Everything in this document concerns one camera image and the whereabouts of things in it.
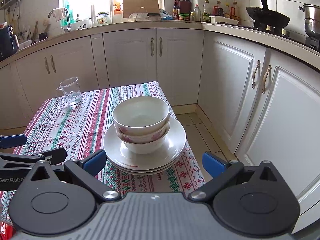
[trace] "blue gripper pad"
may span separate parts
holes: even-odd
[[[104,150],[99,150],[81,161],[82,169],[96,176],[107,163],[107,155]]]
[[[211,177],[218,177],[227,167],[227,162],[214,156],[211,153],[205,152],[202,155],[202,166],[210,174]]]
[[[7,149],[25,145],[27,143],[27,137],[24,134],[3,136],[0,137],[0,148]]]

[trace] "black wok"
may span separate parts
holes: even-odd
[[[246,7],[249,16],[259,23],[270,25],[275,28],[284,28],[290,22],[286,15],[268,9],[267,0],[261,0],[263,8]]]

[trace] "gold cabinet handle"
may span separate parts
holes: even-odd
[[[266,73],[264,74],[263,76],[263,80],[262,80],[262,83],[263,83],[263,88],[262,88],[262,94],[265,94],[266,93],[266,80],[267,80],[267,76],[269,74],[269,72],[271,71],[271,65],[268,66],[267,68],[267,71]]]
[[[45,63],[45,69],[47,70],[48,74],[50,74],[48,62],[47,62],[47,57],[44,57],[44,63]]]
[[[256,76],[256,72],[257,72],[258,68],[260,67],[260,64],[261,64],[261,62],[258,60],[258,61],[257,61],[257,66],[256,66],[255,70],[254,70],[253,73],[252,73],[252,88],[253,88],[253,89],[255,89],[255,87],[256,87],[256,83],[255,83],[255,81],[254,81],[254,78],[255,78],[255,76]]]
[[[155,46],[153,44],[153,38],[151,38],[151,57],[153,57],[153,51],[155,49]]]
[[[162,56],[162,38],[160,38],[159,41],[160,41],[160,53],[159,53],[159,56],[161,57]]]
[[[54,64],[52,55],[50,56],[50,58],[51,58],[51,66],[52,66],[52,68],[53,68],[53,71],[56,73],[56,72],[57,72],[57,71],[56,71],[56,65]]]

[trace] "cutting board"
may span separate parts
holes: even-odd
[[[159,13],[158,0],[122,0],[123,18],[129,18],[132,13],[145,13],[146,8],[148,13]]]

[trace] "stack of plates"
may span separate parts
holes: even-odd
[[[181,157],[186,143],[183,126],[170,117],[170,129],[163,145],[149,154],[136,154],[128,150],[110,125],[103,139],[103,148],[110,162],[119,170],[133,175],[153,175],[165,171]]]

